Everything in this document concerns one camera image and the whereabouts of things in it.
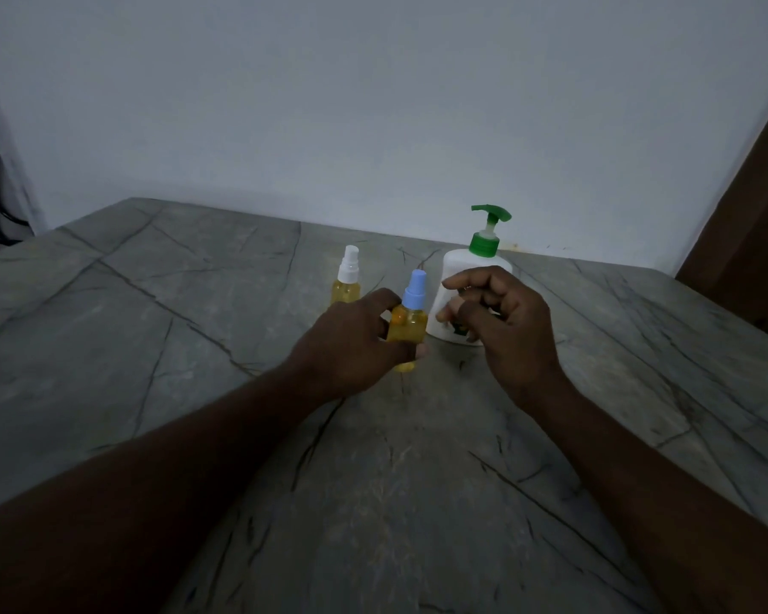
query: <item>person's left arm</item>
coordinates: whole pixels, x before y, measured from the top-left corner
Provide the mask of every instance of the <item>person's left arm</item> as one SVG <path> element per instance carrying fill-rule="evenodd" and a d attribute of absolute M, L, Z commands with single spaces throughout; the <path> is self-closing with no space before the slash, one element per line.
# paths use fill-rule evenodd
<path fill-rule="evenodd" d="M 380 340 L 398 303 L 334 304 L 278 368 L 0 505 L 0 612 L 157 611 L 286 434 L 415 359 Z"/>

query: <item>table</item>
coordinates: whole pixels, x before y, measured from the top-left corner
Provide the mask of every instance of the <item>table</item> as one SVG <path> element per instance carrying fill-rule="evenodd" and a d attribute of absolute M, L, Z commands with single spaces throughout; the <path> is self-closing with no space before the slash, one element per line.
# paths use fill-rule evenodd
<path fill-rule="evenodd" d="M 396 292 L 456 247 L 131 199 L 0 252 L 0 502 L 281 361 L 347 244 Z M 577 387 L 768 525 L 768 336 L 653 270 L 501 254 Z M 165 612 L 661 611 L 482 350 L 428 343 L 285 441 Z"/>

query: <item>person's left hand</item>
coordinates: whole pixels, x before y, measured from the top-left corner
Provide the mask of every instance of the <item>person's left hand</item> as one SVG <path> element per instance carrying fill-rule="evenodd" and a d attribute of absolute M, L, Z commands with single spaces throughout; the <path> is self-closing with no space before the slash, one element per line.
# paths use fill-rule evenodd
<path fill-rule="evenodd" d="M 396 364 L 427 352 L 426 345 L 385 342 L 389 324 L 381 313 L 401 303 L 390 289 L 353 302 L 336 302 L 296 343 L 280 367 L 320 403 L 367 390 Z"/>

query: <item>marble tabletop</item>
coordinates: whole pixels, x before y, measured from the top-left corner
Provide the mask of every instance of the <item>marble tabletop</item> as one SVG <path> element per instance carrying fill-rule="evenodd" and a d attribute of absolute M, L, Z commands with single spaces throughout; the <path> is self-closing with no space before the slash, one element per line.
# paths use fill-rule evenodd
<path fill-rule="evenodd" d="M 347 244 L 364 291 L 456 247 L 131 199 L 0 252 L 0 502 L 279 362 Z M 768 525 L 768 336 L 656 271 L 501 254 L 578 388 Z M 482 350 L 428 342 L 286 440 L 165 612 L 662 610 Z"/>

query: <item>forearm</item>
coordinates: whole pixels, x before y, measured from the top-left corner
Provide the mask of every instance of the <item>forearm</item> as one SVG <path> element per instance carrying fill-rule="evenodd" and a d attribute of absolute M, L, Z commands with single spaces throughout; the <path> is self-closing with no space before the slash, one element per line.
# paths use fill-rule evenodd
<path fill-rule="evenodd" d="M 271 371 L 0 506 L 0 612 L 155 611 L 317 405 Z"/>
<path fill-rule="evenodd" d="M 669 609 L 768 611 L 767 526 L 649 448 L 562 374 L 513 398 L 573 464 Z"/>

